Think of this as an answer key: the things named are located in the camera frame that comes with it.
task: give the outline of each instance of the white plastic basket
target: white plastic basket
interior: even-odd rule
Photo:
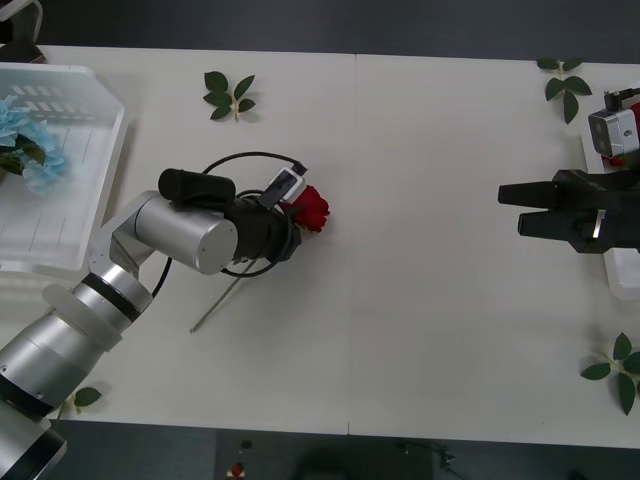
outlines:
[[[84,67],[0,63],[0,98],[8,95],[47,120],[69,171],[47,198],[22,177],[0,180],[0,271],[73,278],[103,220],[127,127],[124,106]]]

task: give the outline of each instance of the table surface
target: table surface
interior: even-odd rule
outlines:
[[[49,47],[87,65],[134,116],[109,212],[168,167],[200,170],[267,150],[310,169],[327,229],[264,278],[226,288],[176,266],[145,315],[88,379],[90,420],[640,447],[607,381],[579,376],[640,306],[611,296],[600,256],[520,238],[503,183],[584,165],[531,62]],[[255,116],[213,124],[202,74],[256,74]],[[589,64],[595,95],[640,66]],[[221,169],[259,187],[277,164]],[[142,269],[155,284],[156,254]],[[2,277],[0,341],[43,309],[41,284]]]

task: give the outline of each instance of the black cable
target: black cable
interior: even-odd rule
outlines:
[[[231,160],[235,160],[236,158],[243,158],[243,157],[268,157],[268,158],[275,158],[277,160],[282,160],[284,162],[289,162],[293,165],[293,171],[296,172],[298,175],[304,175],[305,172],[307,171],[306,167],[304,165],[302,165],[302,163],[300,163],[297,160],[294,160],[293,158],[289,158],[286,157],[284,155],[279,155],[277,153],[269,153],[269,152],[241,152],[241,153],[236,153],[234,155],[229,155],[227,157],[221,158],[220,160],[218,160],[217,162],[212,163],[211,165],[209,165],[207,168],[205,168],[202,173],[203,174],[208,174],[211,170],[213,170],[216,167],[219,167],[220,165],[230,162]],[[243,192],[240,192],[238,195],[236,195],[236,198],[242,198],[242,197],[246,197],[249,195],[261,195],[263,192],[263,190],[258,190],[258,189],[252,189],[252,190],[245,190]],[[196,194],[193,196],[193,198],[190,198],[190,200],[193,200],[195,198],[205,198],[206,194],[200,195],[200,194]],[[229,275],[230,277],[234,277],[234,278],[253,278],[253,277],[257,277],[258,275],[262,275],[263,273],[267,273],[269,270],[271,270],[273,267],[275,267],[279,262],[282,261],[282,259],[284,258],[284,256],[286,255],[286,251],[287,251],[287,247],[289,246],[289,243],[292,240],[293,237],[293,221],[291,220],[290,215],[287,214],[287,212],[285,212],[284,210],[282,211],[284,217],[285,217],[285,221],[286,221],[286,226],[287,226],[287,230],[286,230],[286,240],[285,242],[282,244],[282,249],[280,250],[280,253],[276,256],[276,258],[269,263],[269,265],[267,265],[266,267],[256,271],[256,272],[251,272],[251,273],[237,273],[237,272],[232,272],[226,268],[223,268],[221,271],[222,273],[224,273],[225,275]],[[162,289],[162,287],[164,286],[164,282],[167,280],[167,276],[169,275],[169,270],[171,269],[171,264],[172,264],[172,259],[171,257],[167,258],[167,263],[165,263],[164,265],[164,270],[162,271],[162,274],[160,275],[160,279],[158,280],[158,283],[156,284],[156,287],[153,289],[153,293],[151,294],[151,296],[153,298],[156,298],[156,296],[158,295],[158,293],[160,292],[160,290]]]
[[[241,152],[241,153],[236,153],[234,155],[229,155],[228,157],[221,158],[217,162],[214,162],[211,165],[209,165],[207,168],[205,168],[202,171],[202,173],[207,174],[214,168],[222,165],[223,163],[227,163],[227,162],[230,162],[231,160],[235,160],[236,158],[243,158],[243,157],[275,158],[277,160],[282,160],[284,162],[291,163],[294,167],[293,171],[296,172],[298,175],[304,175],[305,172],[307,171],[305,166],[302,165],[299,161],[294,160],[293,158],[285,157],[284,155],[278,155],[277,153],[269,153],[269,152]]]
[[[173,260],[171,259],[171,257],[167,257],[167,263],[164,264],[164,270],[162,270],[162,275],[160,275],[160,280],[158,280],[158,284],[156,285],[156,288],[153,289],[153,293],[151,294],[153,298],[156,298],[156,295],[158,295],[158,293],[160,292],[160,289],[164,285],[164,282],[167,279],[167,275],[169,275],[169,269],[171,268],[172,262]]]

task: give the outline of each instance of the green leaf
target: green leaf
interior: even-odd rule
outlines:
[[[560,68],[560,64],[554,58],[539,58],[536,63],[542,70],[557,70]]]
[[[102,394],[92,387],[81,388],[76,392],[76,396],[73,399],[73,404],[76,407],[88,407],[100,400]]]
[[[613,359],[614,360],[624,360],[631,353],[631,342],[629,338],[621,333],[616,338],[616,344],[613,346]]]
[[[591,365],[584,372],[580,374],[582,378],[587,380],[602,380],[611,373],[611,365],[608,363],[598,363]]]
[[[228,107],[233,102],[231,95],[226,92],[209,92],[204,96],[204,99],[216,107]]]
[[[578,95],[591,95],[593,93],[587,82],[580,77],[569,77],[564,81],[564,85]]]
[[[226,117],[230,113],[231,113],[230,106],[227,105],[223,107],[218,107],[214,110],[213,114],[211,115],[211,120],[220,120],[221,118]]]
[[[577,58],[577,57],[570,58],[569,60],[567,60],[562,64],[562,70],[564,70],[565,72],[570,72],[574,68],[577,68],[580,65],[582,65],[582,62],[583,60],[581,58]]]
[[[547,83],[547,88],[544,90],[544,97],[547,102],[564,90],[564,82],[559,78],[552,78]]]
[[[31,145],[30,147],[25,147],[22,151],[29,157],[38,162],[40,165],[44,165],[45,160],[47,159],[47,154],[44,153],[37,145]]]
[[[5,154],[0,156],[0,168],[14,175],[22,175],[24,165],[22,164],[20,159],[18,159],[18,157]]]
[[[618,375],[618,393],[620,395],[622,410],[625,415],[629,415],[633,407],[633,402],[636,399],[636,387],[631,377],[624,373]]]
[[[226,92],[229,88],[227,77],[220,72],[209,72],[204,74],[204,84],[212,92]]]
[[[622,365],[627,372],[640,375],[640,352],[629,355]]]
[[[578,99],[576,96],[565,90],[564,92],[564,121],[567,125],[571,123],[571,121],[576,118],[578,114],[578,109],[580,105],[578,105]]]
[[[253,83],[254,78],[256,78],[256,76],[251,75],[250,77],[247,77],[244,80],[240,81],[240,83],[238,83],[238,86],[233,91],[233,96],[235,97],[236,101],[240,100],[240,98],[242,98],[242,95],[247,93],[247,90],[249,90],[249,87]]]
[[[240,113],[246,112],[247,110],[251,110],[255,106],[256,106],[256,102],[254,102],[253,100],[249,100],[248,98],[245,98],[238,105],[238,111]]]

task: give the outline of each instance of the light blue flower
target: light blue flower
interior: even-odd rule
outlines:
[[[0,146],[1,147],[15,147],[17,136],[18,136],[17,130],[12,130],[9,127],[0,126]]]
[[[45,153],[44,165],[27,156],[22,150],[13,152],[24,165],[22,177],[25,185],[33,193],[46,197],[53,193],[60,176],[67,171],[67,157],[57,150],[55,138],[47,127],[47,121],[35,122],[26,107],[11,108],[11,104],[18,97],[8,96],[0,100],[0,146],[14,147],[16,138],[22,135]]]
[[[30,111],[29,108],[11,108],[11,104],[17,100],[17,98],[15,95],[10,95],[4,100],[0,100],[0,127],[17,129],[32,121],[27,115]]]
[[[48,168],[56,175],[64,175],[67,173],[67,157],[59,150],[54,150],[47,153],[47,158],[44,161],[44,168]]]
[[[43,167],[35,160],[25,163],[22,177],[27,188],[41,197],[51,195],[58,183],[58,175],[51,168]]]
[[[18,133],[36,143],[47,153],[56,149],[56,140],[47,128],[46,120],[43,120],[40,123],[30,121],[26,125],[20,127]]]

